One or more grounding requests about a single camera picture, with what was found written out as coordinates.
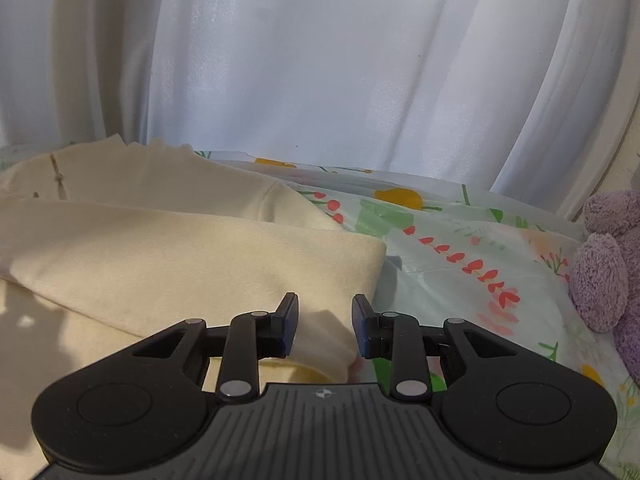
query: crosshair logo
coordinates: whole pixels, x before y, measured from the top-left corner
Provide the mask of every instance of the crosshair logo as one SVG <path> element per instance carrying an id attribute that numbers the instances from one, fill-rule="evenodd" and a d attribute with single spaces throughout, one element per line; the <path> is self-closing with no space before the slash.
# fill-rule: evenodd
<path id="1" fill-rule="evenodd" d="M 316 391 L 316 397 L 320 397 L 321 399 L 328 399 L 334 393 L 327 388 L 322 388 L 321 390 Z"/>

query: purple plush toy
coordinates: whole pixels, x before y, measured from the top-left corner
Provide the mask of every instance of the purple plush toy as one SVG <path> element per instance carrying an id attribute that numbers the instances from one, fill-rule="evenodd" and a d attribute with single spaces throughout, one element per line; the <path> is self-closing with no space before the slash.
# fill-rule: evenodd
<path id="1" fill-rule="evenodd" d="M 591 330 L 613 328 L 618 353 L 640 384 L 640 192 L 594 195 L 583 211 L 592 234 L 575 255 L 571 298 Z"/>

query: bedsheet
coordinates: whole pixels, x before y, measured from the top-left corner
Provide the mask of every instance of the bedsheet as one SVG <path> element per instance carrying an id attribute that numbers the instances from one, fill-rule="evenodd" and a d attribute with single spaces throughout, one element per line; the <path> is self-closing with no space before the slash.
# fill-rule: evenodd
<path id="1" fill-rule="evenodd" d="M 49 147 L 0 149 L 0 168 Z M 612 335 L 590 332 L 568 296 L 569 269 L 586 240 L 583 225 L 490 192 L 363 168 L 304 166 L 244 153 L 197 151 L 205 158 L 282 179 L 344 229 L 387 245 L 372 306 L 421 324 L 464 317 L 600 383 L 618 426 L 602 464 L 623 480 L 640 478 L 640 392 Z M 437 359 L 430 369 L 445 388 Z M 351 381 L 388 383 L 389 366 L 358 360 Z"/>

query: stuffed animal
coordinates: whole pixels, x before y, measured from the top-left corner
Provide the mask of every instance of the stuffed animal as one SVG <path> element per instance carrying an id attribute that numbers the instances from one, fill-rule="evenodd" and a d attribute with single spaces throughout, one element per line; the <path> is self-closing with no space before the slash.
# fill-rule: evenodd
<path id="1" fill-rule="evenodd" d="M 613 329 L 618 353 L 640 384 L 640 192 L 591 196 L 583 212 L 591 235 L 575 254 L 571 298 L 591 330 Z"/>

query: curtain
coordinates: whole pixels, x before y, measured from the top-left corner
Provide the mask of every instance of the curtain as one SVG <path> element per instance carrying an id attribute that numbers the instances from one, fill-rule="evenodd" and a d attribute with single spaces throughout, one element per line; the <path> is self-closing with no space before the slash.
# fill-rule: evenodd
<path id="1" fill-rule="evenodd" d="M 0 10 L 0 31 L 48 39 L 23 51 L 0 36 L 29 65 L 0 82 L 4 142 L 159 137 L 472 182 L 549 210 L 640 51 L 636 0 L 51 1 L 37 27 Z"/>

